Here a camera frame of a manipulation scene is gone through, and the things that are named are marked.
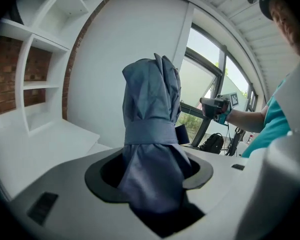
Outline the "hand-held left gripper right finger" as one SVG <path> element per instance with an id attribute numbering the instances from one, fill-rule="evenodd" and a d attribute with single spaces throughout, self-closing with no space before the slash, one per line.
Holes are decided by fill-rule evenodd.
<path id="1" fill-rule="evenodd" d="M 200 189 L 213 176 L 213 166 L 206 160 L 201 159 L 189 152 L 185 152 L 192 166 L 192 176 L 185 178 L 182 185 L 185 190 Z"/>

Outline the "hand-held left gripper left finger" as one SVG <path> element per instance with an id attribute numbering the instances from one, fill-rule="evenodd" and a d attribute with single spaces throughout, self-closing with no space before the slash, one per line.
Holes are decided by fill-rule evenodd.
<path id="1" fill-rule="evenodd" d="M 125 171 L 123 150 L 120 149 L 91 164 L 84 175 L 85 184 L 106 203 L 127 203 L 129 198 L 118 189 Z"/>

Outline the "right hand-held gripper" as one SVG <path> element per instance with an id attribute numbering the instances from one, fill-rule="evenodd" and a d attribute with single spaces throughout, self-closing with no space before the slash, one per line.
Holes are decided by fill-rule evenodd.
<path id="1" fill-rule="evenodd" d="M 228 94 L 218 94 L 216 98 L 201 97 L 199 102 L 202 105 L 202 114 L 216 123 L 226 126 L 228 114 L 234 107 L 239 105 L 238 94 L 236 92 Z"/>

